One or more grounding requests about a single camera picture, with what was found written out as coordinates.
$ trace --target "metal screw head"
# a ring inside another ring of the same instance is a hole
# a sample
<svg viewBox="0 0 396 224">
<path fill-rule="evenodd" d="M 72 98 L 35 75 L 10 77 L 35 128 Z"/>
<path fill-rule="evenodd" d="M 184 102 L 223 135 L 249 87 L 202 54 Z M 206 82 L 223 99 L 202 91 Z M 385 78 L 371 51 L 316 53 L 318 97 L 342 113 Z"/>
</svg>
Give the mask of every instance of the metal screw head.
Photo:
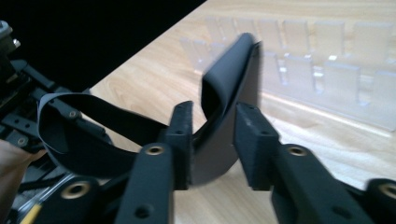
<svg viewBox="0 0 396 224">
<path fill-rule="evenodd" d="M 70 111 L 70 113 L 69 113 L 69 118 L 70 118 L 70 119 L 73 119 L 73 118 L 75 118 L 76 116 L 77 116 L 77 112 L 76 112 L 76 111 L 74 111 L 74 110 Z"/>
<path fill-rule="evenodd" d="M 25 143 L 26 143 L 26 139 L 25 138 L 18 139 L 18 142 L 17 142 L 18 146 L 23 146 L 23 145 L 25 145 Z"/>
</svg>

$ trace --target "bolt hole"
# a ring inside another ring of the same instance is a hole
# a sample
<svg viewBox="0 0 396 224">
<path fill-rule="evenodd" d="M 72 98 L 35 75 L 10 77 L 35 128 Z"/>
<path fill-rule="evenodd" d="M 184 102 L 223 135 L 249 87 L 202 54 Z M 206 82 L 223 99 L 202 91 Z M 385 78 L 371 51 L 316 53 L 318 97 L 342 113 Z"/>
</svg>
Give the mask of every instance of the bolt hole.
<svg viewBox="0 0 396 224">
<path fill-rule="evenodd" d="M 25 142 L 26 142 L 26 139 L 24 139 L 24 138 L 20 138 L 20 139 L 18 139 L 18 145 L 19 145 L 19 146 L 22 146 L 22 145 L 24 145 L 24 144 L 25 144 Z"/>
<path fill-rule="evenodd" d="M 379 189 L 382 191 L 382 193 L 384 193 L 388 197 L 396 200 L 396 185 L 395 184 L 390 184 L 390 183 L 383 184 L 383 185 L 379 186 Z"/>
<path fill-rule="evenodd" d="M 290 147 L 288 148 L 288 151 L 293 156 L 306 156 L 305 149 L 302 149 L 300 147 Z"/>
<path fill-rule="evenodd" d="M 338 215 L 338 216 L 340 216 L 340 217 L 343 217 L 343 218 L 345 218 L 345 219 L 351 219 L 352 218 L 352 214 L 350 214 L 350 212 L 349 211 L 347 211 L 345 208 L 343 208 L 343 207 L 340 207 L 340 206 L 333 206 L 332 207 L 332 211 L 336 214 L 336 215 Z"/>
<path fill-rule="evenodd" d="M 64 199 L 77 199 L 90 191 L 90 184 L 87 181 L 79 181 L 67 186 L 61 193 Z"/>
<path fill-rule="evenodd" d="M 144 204 L 137 207 L 136 210 L 134 210 L 134 215 L 141 219 L 148 218 L 151 216 L 152 210 L 153 210 L 152 206 Z"/>
<path fill-rule="evenodd" d="M 163 153 L 163 147 L 151 147 L 146 150 L 146 153 L 151 156 L 160 155 L 161 153 Z"/>
<path fill-rule="evenodd" d="M 73 117 L 75 117 L 76 115 L 77 115 L 76 111 L 70 111 L 70 113 L 69 113 L 69 117 L 70 117 L 70 118 L 73 118 Z"/>
</svg>

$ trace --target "black metal bracket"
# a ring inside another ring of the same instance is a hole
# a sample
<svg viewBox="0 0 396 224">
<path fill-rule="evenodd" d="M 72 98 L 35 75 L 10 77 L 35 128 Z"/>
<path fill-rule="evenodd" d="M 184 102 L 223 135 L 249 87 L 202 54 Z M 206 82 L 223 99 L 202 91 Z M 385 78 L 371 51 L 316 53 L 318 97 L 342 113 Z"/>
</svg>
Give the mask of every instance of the black metal bracket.
<svg viewBox="0 0 396 224">
<path fill-rule="evenodd" d="M 279 223 L 395 223 L 395 181 L 372 180 L 364 192 L 346 188 L 311 150 L 282 145 L 256 106 L 238 104 L 235 119 L 234 143 L 247 182 L 272 191 Z"/>
</svg>

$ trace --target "black strap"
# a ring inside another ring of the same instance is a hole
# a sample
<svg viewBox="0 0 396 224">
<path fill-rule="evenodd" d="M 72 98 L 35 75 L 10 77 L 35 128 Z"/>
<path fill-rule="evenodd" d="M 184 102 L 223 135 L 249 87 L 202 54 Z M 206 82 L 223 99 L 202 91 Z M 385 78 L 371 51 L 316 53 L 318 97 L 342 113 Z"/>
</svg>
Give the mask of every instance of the black strap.
<svg viewBox="0 0 396 224">
<path fill-rule="evenodd" d="M 166 128 L 158 121 L 120 109 L 89 94 L 51 93 L 43 96 L 38 108 L 39 136 L 54 161 L 79 175 L 120 175 L 132 168 L 135 153 L 114 147 L 97 134 L 81 129 L 84 125 L 81 119 L 67 118 L 61 108 L 50 106 L 54 100 L 61 100 L 140 146 L 154 142 Z"/>
</svg>

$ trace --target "brass insert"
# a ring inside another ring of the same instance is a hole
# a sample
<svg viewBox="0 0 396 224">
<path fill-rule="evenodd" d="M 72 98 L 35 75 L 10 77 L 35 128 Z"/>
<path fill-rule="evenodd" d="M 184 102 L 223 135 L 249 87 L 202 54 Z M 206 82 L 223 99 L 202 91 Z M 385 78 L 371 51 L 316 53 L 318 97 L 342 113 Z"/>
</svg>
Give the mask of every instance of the brass insert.
<svg viewBox="0 0 396 224">
<path fill-rule="evenodd" d="M 87 181 L 79 181 L 67 186 L 67 188 L 62 191 L 61 196 L 64 199 L 77 199 L 88 193 L 90 188 L 90 183 Z"/>
<path fill-rule="evenodd" d="M 150 147 L 146 150 L 146 153 L 151 156 L 157 156 L 164 152 L 163 147 Z"/>
<path fill-rule="evenodd" d="M 288 152 L 293 156 L 306 156 L 306 150 L 301 147 L 289 147 Z"/>
<path fill-rule="evenodd" d="M 396 199 L 396 185 L 395 184 L 383 184 L 379 186 L 379 189 L 381 190 L 382 193 L 387 195 L 388 197 L 392 199 Z"/>
</svg>

